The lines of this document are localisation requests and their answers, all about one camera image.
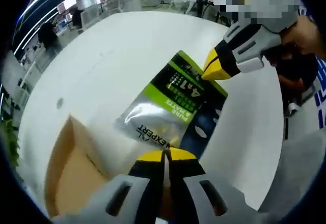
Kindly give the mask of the person's right hand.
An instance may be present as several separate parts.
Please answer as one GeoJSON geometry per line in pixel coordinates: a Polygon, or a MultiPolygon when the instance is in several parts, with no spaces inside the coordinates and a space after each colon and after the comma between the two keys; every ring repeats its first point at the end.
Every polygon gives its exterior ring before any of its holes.
{"type": "Polygon", "coordinates": [[[325,39],[317,25],[307,16],[299,16],[295,24],[281,33],[282,44],[294,44],[302,54],[313,53],[325,60],[325,39]]]}

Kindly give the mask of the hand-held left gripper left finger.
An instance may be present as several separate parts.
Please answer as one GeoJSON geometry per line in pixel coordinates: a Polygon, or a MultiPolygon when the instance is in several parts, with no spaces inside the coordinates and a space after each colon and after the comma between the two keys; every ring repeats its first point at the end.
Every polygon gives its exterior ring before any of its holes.
{"type": "Polygon", "coordinates": [[[127,175],[118,175],[95,192],[75,214],[52,223],[155,223],[165,175],[164,151],[141,155],[127,175]]]}

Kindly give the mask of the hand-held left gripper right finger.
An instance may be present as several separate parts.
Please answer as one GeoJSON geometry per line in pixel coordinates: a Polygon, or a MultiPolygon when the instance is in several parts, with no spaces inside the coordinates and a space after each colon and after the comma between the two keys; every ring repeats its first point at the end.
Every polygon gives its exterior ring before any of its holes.
{"type": "Polygon", "coordinates": [[[195,155],[169,149],[171,197],[180,223],[264,223],[265,216],[221,176],[207,174],[195,155]]]}

